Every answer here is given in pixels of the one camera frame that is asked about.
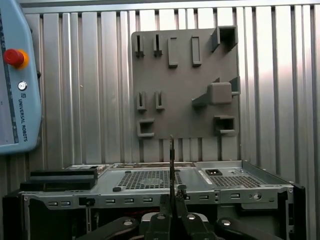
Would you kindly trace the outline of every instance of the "silver corrugated panel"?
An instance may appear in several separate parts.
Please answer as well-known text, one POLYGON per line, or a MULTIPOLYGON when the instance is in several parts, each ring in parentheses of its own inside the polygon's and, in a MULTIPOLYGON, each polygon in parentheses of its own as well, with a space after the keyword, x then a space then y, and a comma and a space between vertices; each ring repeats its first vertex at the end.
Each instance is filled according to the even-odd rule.
POLYGON ((237 24, 241 135, 223 138, 221 153, 214 137, 176 139, 176 159, 248 159, 306 186, 308 239, 320 239, 320 5, 267 2, 26 8, 42 72, 42 142, 0 157, 0 195, 37 169, 168 161, 167 140, 136 137, 131 34, 237 24))

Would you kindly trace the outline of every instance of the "ventilation hole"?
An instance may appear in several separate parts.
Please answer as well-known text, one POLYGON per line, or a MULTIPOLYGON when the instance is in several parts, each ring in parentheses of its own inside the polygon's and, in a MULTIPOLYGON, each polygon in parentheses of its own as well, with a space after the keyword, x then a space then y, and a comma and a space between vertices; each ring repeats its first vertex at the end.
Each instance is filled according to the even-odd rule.
MULTIPOLYGON (((183 184, 180 173, 175 172, 175 185, 183 184)), ((134 171, 125 173, 122 180, 118 183, 118 187, 127 190, 134 189, 164 189, 170 187, 170 171, 134 171)))
POLYGON ((260 182, 250 176, 210 176, 217 187, 244 186, 247 189, 259 188, 260 182))

